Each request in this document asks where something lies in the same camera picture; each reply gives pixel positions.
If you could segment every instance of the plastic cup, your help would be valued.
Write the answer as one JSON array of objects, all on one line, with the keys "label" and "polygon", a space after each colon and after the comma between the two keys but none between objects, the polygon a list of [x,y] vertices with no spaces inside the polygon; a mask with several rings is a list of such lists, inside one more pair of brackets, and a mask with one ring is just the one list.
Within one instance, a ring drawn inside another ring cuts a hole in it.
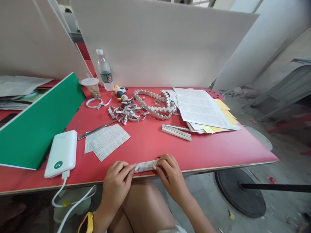
[{"label": "plastic cup", "polygon": [[99,80],[97,78],[87,78],[81,81],[81,84],[86,86],[94,98],[100,98],[98,83]]}]

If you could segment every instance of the bottle label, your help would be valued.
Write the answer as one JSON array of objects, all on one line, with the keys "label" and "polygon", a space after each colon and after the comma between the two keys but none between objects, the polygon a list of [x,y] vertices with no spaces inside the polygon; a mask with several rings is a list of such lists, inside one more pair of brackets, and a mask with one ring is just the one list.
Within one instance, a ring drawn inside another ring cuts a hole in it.
[{"label": "bottle label", "polygon": [[111,73],[109,74],[100,74],[101,79],[103,80],[104,83],[111,83],[112,82],[112,76]]}]

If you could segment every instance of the hand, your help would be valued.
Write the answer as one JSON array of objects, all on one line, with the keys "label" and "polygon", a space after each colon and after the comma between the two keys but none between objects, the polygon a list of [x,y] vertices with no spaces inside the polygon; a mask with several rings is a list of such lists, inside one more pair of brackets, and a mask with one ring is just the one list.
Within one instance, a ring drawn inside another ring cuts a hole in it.
[{"label": "hand", "polygon": [[131,187],[136,164],[116,161],[107,171],[100,206],[110,213],[121,207]]},{"label": "hand", "polygon": [[191,194],[178,163],[172,155],[166,154],[159,156],[159,158],[156,164],[156,171],[173,200],[176,201],[177,204],[182,205],[191,197]]}]

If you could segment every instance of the yellow paper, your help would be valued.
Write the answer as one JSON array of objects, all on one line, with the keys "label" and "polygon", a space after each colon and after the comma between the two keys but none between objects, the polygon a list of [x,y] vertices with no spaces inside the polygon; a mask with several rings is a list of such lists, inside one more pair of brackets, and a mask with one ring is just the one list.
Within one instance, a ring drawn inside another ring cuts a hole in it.
[{"label": "yellow paper", "polygon": [[230,114],[234,119],[236,119],[236,117],[234,115],[232,115],[231,112],[229,112],[228,110],[225,110],[228,114]]},{"label": "yellow paper", "polygon": [[214,99],[214,100],[218,104],[218,106],[221,110],[230,110],[230,108],[221,100],[218,100],[218,99]]},{"label": "yellow paper", "polygon": [[200,126],[204,129],[206,133],[212,133],[212,134],[215,133],[214,130],[212,130],[210,126],[206,126],[206,125],[200,125]]},{"label": "yellow paper", "polygon": [[228,121],[230,122],[230,124],[235,125],[237,123],[239,123],[237,120],[235,120],[231,115],[231,113],[229,113],[226,110],[221,110],[223,112],[223,114],[226,116],[226,118],[228,119]]},{"label": "yellow paper", "polygon": [[215,133],[217,133],[217,132],[219,132],[219,131],[221,131],[221,130],[225,130],[225,129],[223,129],[223,128],[218,128],[218,127],[214,127],[214,126],[210,126],[210,128],[211,128]]}]

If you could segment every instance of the charging cable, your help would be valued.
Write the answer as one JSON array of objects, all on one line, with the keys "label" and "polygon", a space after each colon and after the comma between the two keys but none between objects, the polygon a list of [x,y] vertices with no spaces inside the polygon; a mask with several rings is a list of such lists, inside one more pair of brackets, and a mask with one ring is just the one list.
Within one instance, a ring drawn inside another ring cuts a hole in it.
[{"label": "charging cable", "polygon": [[66,184],[66,181],[67,181],[67,178],[69,177],[69,175],[70,175],[70,170],[65,171],[65,172],[62,173],[62,179],[64,180],[64,183],[63,183],[63,185],[61,186],[61,188],[58,190],[58,192],[55,194],[55,196],[54,196],[53,199],[52,199],[52,205],[53,205],[54,207],[57,207],[57,208],[63,208],[63,207],[65,207],[65,206],[74,204],[74,205],[69,209],[69,211],[67,212],[67,214],[65,215],[65,217],[64,217],[64,219],[63,219],[63,221],[62,221],[62,223],[61,223],[61,225],[60,225],[60,227],[59,227],[57,233],[60,233],[60,232],[62,231],[62,229],[63,229],[63,227],[64,227],[64,224],[65,224],[65,222],[66,222],[68,216],[70,215],[71,211],[72,211],[77,205],[79,205],[82,201],[84,201],[84,200],[86,200],[86,199],[92,197],[92,196],[96,193],[96,185],[94,185],[94,186],[92,186],[92,187],[90,188],[90,190],[84,195],[84,197],[82,197],[79,201],[76,201],[76,202],[73,202],[73,203],[65,202],[65,203],[63,203],[63,205],[58,205],[58,204],[56,204],[56,203],[55,203],[55,198],[59,195],[59,193],[60,193],[60,192],[63,190],[63,188],[65,187],[65,184]]}]

